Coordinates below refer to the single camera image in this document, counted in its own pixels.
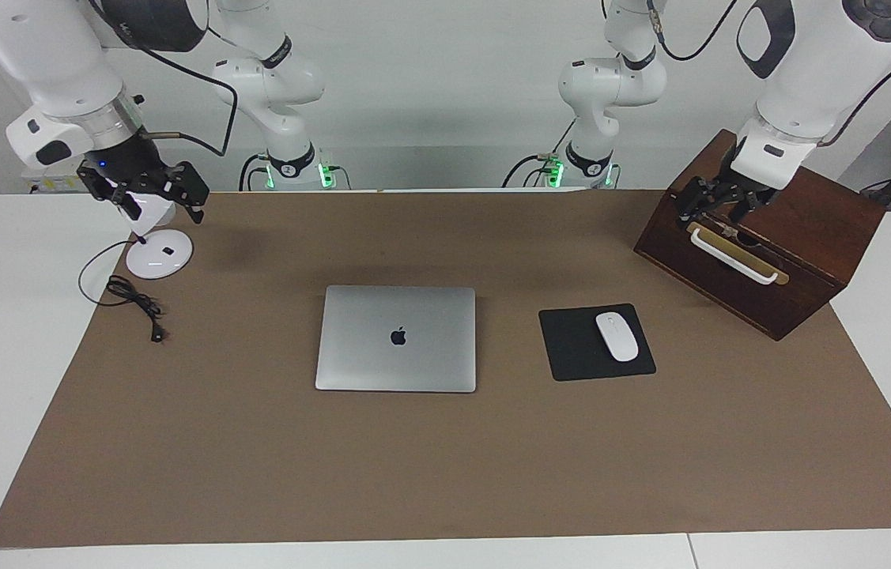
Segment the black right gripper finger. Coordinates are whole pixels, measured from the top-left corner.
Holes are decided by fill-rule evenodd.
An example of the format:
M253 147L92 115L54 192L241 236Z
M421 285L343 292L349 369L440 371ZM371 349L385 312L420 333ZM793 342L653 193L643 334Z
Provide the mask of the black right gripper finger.
M111 181L102 176L96 169L89 166L77 167L77 177L81 183L85 185L89 194L101 202L111 202L121 212L132 220L137 222L142 214L142 207L132 198L130 192L127 191L126 185L112 185Z
M193 223L203 222L210 189L191 162L180 161L173 166L164 164L149 170L149 188L167 205L184 209Z

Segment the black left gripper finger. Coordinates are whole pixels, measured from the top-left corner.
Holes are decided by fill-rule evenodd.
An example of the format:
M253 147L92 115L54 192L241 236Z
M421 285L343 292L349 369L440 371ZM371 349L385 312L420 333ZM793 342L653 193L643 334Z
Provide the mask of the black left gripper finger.
M735 188L735 205L730 211L730 223L738 226L749 213L770 205L778 192L775 188Z
M691 178L677 195L677 224L685 229L714 209L714 180Z

